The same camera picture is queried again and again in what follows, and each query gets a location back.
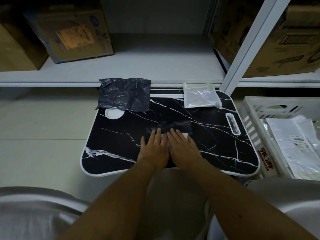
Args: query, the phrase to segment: right hand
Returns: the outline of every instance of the right hand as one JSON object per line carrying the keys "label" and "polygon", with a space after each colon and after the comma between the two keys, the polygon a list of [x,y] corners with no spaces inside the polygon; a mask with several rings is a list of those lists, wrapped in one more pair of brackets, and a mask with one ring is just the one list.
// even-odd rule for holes
{"label": "right hand", "polygon": [[177,167],[188,170],[191,163],[203,159],[196,143],[190,136],[186,139],[179,130],[175,132],[173,128],[170,129],[170,132],[167,133],[171,144],[169,152]]}

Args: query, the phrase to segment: lap desk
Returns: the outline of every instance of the lap desk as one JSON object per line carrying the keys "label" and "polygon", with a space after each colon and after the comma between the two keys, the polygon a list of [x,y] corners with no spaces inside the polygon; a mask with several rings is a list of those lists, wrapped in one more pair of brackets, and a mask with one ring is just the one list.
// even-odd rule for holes
{"label": "lap desk", "polygon": [[[149,111],[125,111],[118,119],[107,118],[105,109],[100,108],[83,149],[82,170],[94,177],[124,172],[136,162],[146,128],[157,127],[162,121],[190,120],[192,138],[203,158],[227,174],[254,175],[260,161],[242,120],[230,96],[220,91],[217,94],[222,108],[184,108],[181,95],[172,97],[173,94],[169,97],[151,94]],[[231,128],[233,124],[228,122],[227,114],[233,115],[238,133]],[[170,159],[167,168],[172,167],[175,165]]]}

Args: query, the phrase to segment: white metal shelf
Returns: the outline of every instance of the white metal shelf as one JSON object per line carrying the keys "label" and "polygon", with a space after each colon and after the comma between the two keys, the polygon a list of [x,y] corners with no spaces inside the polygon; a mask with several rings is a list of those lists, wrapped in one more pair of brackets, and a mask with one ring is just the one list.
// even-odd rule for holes
{"label": "white metal shelf", "polygon": [[54,64],[39,71],[0,72],[0,86],[98,87],[103,78],[135,78],[153,83],[221,83],[225,73],[212,44],[202,35],[115,34],[115,54]]}

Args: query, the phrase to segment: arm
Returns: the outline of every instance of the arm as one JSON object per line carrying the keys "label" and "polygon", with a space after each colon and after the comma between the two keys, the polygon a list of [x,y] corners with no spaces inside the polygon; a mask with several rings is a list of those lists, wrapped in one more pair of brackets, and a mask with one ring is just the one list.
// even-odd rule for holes
{"label": "arm", "polygon": [[161,130],[151,133],[148,144],[141,138],[137,162],[105,189],[82,216],[58,240],[134,239],[143,200],[152,175],[169,159],[168,138]]}
{"label": "arm", "polygon": [[229,240],[316,239],[280,210],[203,159],[190,137],[187,140],[181,132],[171,129],[168,138],[173,162],[202,186]]}

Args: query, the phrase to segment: left hand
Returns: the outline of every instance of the left hand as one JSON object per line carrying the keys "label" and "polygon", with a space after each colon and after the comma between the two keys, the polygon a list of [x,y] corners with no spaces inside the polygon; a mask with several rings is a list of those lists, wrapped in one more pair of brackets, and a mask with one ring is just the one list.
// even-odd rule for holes
{"label": "left hand", "polygon": [[148,161],[155,169],[164,169],[169,160],[169,151],[166,149],[168,136],[163,135],[161,139],[161,129],[158,128],[157,134],[153,130],[151,132],[148,143],[145,143],[144,137],[141,138],[141,149],[137,162]]}

